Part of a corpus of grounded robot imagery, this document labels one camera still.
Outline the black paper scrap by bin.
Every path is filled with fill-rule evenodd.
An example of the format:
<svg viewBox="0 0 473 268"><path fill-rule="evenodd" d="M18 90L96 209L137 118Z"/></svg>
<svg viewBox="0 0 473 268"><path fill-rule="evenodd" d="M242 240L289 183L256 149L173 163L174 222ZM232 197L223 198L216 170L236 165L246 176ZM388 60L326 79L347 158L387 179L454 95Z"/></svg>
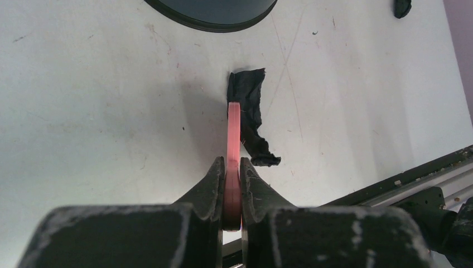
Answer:
<svg viewBox="0 0 473 268"><path fill-rule="evenodd" d="M269 150L269 144L258 133L262 125L260 110L262 84L266 77L264 68L230 73L227 102L240 104L240 141L254 166L277 166L281 158Z"/></svg>

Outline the aluminium front rail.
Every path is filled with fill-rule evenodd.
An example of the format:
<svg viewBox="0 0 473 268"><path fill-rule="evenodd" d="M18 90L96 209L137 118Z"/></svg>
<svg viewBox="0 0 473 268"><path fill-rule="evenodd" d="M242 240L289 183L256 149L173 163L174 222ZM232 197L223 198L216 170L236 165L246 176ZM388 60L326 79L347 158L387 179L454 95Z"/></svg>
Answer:
<svg viewBox="0 0 473 268"><path fill-rule="evenodd" d="M441 209L455 210L471 197L472 160L466 160L364 201L361 205L385 207L413 198L421 205L438 204Z"/></svg>

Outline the pink hand brush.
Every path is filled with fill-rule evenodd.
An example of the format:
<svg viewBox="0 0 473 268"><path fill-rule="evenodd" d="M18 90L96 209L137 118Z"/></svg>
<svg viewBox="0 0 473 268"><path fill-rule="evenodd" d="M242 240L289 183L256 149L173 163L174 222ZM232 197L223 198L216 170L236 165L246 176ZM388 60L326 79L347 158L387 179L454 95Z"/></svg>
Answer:
<svg viewBox="0 0 473 268"><path fill-rule="evenodd" d="M238 102L228 105L228 131L226 150L225 187L223 197L223 230L237 231L241 225L242 190L240 167L240 115Z"/></svg>

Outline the black paper scrap right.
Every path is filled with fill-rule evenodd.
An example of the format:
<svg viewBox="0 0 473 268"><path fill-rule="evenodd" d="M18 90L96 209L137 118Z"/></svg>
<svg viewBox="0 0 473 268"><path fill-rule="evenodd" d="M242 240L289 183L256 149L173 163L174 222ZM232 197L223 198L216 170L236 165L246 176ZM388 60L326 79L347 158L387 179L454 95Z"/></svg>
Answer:
<svg viewBox="0 0 473 268"><path fill-rule="evenodd" d="M409 14L411 8L411 0L393 0L393 14L397 19L401 19Z"/></svg>

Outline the dark blue gold-rimmed bin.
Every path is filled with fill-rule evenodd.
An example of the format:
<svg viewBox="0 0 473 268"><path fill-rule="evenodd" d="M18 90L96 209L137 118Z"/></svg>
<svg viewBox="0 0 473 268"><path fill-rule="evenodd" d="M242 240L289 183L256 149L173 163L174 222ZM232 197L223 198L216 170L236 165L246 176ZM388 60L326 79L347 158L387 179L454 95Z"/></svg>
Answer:
<svg viewBox="0 0 473 268"><path fill-rule="evenodd" d="M145 0L167 18L200 31L248 29L270 14L277 0Z"/></svg>

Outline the black mounting base plate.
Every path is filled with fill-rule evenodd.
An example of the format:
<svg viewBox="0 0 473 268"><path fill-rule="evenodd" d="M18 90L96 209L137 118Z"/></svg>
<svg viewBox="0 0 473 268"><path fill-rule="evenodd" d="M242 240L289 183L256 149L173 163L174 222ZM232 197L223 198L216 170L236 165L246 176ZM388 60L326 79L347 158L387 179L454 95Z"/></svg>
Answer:
<svg viewBox="0 0 473 268"><path fill-rule="evenodd" d="M427 162L425 164L422 164L418 167L407 170L407 171L405 171L403 173L400 173L398 175L395 175L395 176L392 176L390 178L384 179L384 180L382 180L378 183L375 183L371 186L367 186L365 188L362 188L358 191L355 191L351 194L348 194L348 195L346 195L342 198L333 200L333 201L331 201L329 203L326 203L322 206L363 206L363 205L361 205L361 203L364 202L364 201L367 201L369 199L378 197L381 194L385 194L385 193L389 192L390 190L396 189L397 187L404 186L404 185L407 185L409 183L412 183L416 179L422 178L422 177L427 176L431 173L436 173L436 172L440 171L442 168L449 168L451 166L454 166L454 165L456 165L460 162L466 161L466 160L472 160L472 147L466 147L464 149L460 149L460 150L455 151L451 154L448 154L448 155L445 155L445 156L440 157L438 159L435 159L433 161ZM461 206L462 205L458 206L455 210L452 210L452 211L458 212ZM429 255L430 255L431 258L432 258L432 255L434 253L437 253L437 254L442 255L442 256L445 257L445 255L443 255L443 254L440 254L436 251L430 250L428 246L427 246L427 248L429 250ZM223 247L222 267L246 267L245 264L244 264L244 261L243 261L243 231L242 231L242 238L241 239L224 245L224 247Z"/></svg>

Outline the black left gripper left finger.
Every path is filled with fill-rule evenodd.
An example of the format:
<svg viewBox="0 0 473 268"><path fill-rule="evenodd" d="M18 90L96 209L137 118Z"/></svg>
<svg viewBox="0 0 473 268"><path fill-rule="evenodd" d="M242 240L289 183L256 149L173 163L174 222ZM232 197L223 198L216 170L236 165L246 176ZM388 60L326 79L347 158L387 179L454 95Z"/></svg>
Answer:
<svg viewBox="0 0 473 268"><path fill-rule="evenodd" d="M58 207L19 267L221 267L225 162L172 204Z"/></svg>

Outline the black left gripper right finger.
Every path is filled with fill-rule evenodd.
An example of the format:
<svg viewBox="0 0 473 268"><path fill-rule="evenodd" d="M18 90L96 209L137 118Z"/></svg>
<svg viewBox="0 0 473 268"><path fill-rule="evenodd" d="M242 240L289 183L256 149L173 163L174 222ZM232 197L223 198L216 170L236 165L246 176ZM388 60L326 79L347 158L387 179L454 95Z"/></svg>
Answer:
<svg viewBox="0 0 473 268"><path fill-rule="evenodd" d="M434 267L419 227L396 207L298 208L240 161L246 267Z"/></svg>

